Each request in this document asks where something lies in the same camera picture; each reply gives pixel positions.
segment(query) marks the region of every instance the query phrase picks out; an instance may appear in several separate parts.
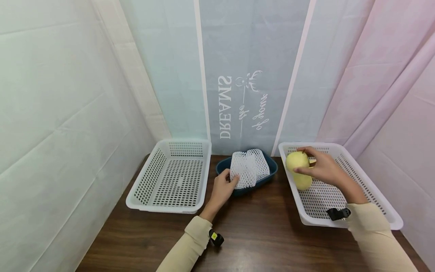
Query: blue bowl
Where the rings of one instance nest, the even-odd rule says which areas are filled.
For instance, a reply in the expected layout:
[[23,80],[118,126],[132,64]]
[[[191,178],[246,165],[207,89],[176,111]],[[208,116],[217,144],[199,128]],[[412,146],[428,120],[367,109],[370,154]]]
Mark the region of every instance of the blue bowl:
[[[268,155],[266,155],[266,153],[263,152],[264,158],[266,159],[267,164],[269,165],[269,170],[270,170],[270,175],[268,175],[265,178],[260,179],[259,181],[257,181],[257,183],[255,184],[254,187],[248,187],[245,189],[236,189],[233,191],[233,196],[241,196],[244,195],[252,190],[257,189],[258,187],[262,186],[264,183],[268,182],[269,180],[272,179],[273,175],[276,174],[276,172],[278,171],[278,164]],[[231,168],[231,159],[232,156],[229,158],[226,158],[220,162],[217,163],[216,165],[216,172],[217,174],[220,174],[223,172],[223,170],[225,169],[230,169]]]

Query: white plastic basket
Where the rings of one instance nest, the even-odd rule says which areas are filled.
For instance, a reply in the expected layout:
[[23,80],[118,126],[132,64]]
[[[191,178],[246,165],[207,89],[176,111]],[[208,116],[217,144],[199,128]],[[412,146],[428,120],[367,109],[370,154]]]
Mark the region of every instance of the white plastic basket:
[[[296,151],[298,147],[312,146],[315,149],[330,154],[335,162],[345,170],[363,189],[365,196],[376,204],[390,223],[392,230],[399,230],[403,227],[403,221],[396,210],[391,206],[376,185],[364,173],[355,159],[349,152],[339,144],[334,143],[280,143],[279,153],[284,165],[289,153]],[[293,193],[299,216],[304,225],[325,226],[333,228],[347,228],[345,220],[332,221],[327,210],[331,208],[345,208],[346,199],[335,186],[328,185],[317,179],[313,179],[313,184],[306,191],[298,191],[293,177],[289,170],[285,169],[290,188]]]
[[210,156],[207,140],[161,140],[128,193],[127,207],[196,213],[204,203]]

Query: pink curtain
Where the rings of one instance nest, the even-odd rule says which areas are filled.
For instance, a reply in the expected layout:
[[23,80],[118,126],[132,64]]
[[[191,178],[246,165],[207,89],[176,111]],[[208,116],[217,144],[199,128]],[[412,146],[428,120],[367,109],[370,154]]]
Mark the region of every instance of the pink curtain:
[[363,152],[434,55],[434,37],[421,46],[434,11],[433,0],[375,1],[316,141]]

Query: cream long sleeve shirt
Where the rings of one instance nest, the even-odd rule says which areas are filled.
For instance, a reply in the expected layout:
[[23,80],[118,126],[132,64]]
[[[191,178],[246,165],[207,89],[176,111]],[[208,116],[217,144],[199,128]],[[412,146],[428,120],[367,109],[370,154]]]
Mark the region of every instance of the cream long sleeve shirt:
[[[347,204],[351,215],[347,219],[349,231],[361,249],[371,271],[417,271],[408,255],[394,238],[387,219],[372,203]],[[160,264],[157,272],[191,271],[208,243],[212,224],[195,216]]]

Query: white stripe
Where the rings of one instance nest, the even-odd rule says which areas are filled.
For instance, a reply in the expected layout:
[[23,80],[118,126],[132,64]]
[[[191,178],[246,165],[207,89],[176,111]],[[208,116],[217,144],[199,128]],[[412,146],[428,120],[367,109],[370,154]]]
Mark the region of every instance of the white stripe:
[[310,28],[311,19],[313,18],[314,7],[316,0],[310,0],[308,5],[307,16],[305,18],[304,28],[302,30],[301,41],[299,42],[298,53],[294,61],[293,72],[291,73],[290,84],[288,86],[287,97],[285,98],[284,109],[281,115],[281,121],[279,122],[278,131],[276,133],[275,143],[273,145],[272,154],[274,156],[276,147],[278,146],[279,138],[281,137],[282,127],[284,126],[285,116],[287,115],[288,105],[290,104],[291,93],[293,92],[294,82],[298,75],[299,64],[301,63],[302,53],[304,52],[305,41],[307,40],[308,30]]
[[204,99],[205,124],[207,126],[207,139],[210,141],[210,120],[208,119],[207,85],[205,84],[204,49],[202,48],[201,16],[199,14],[199,0],[193,0],[195,8],[196,36],[198,39],[199,65],[201,67],[202,96]]

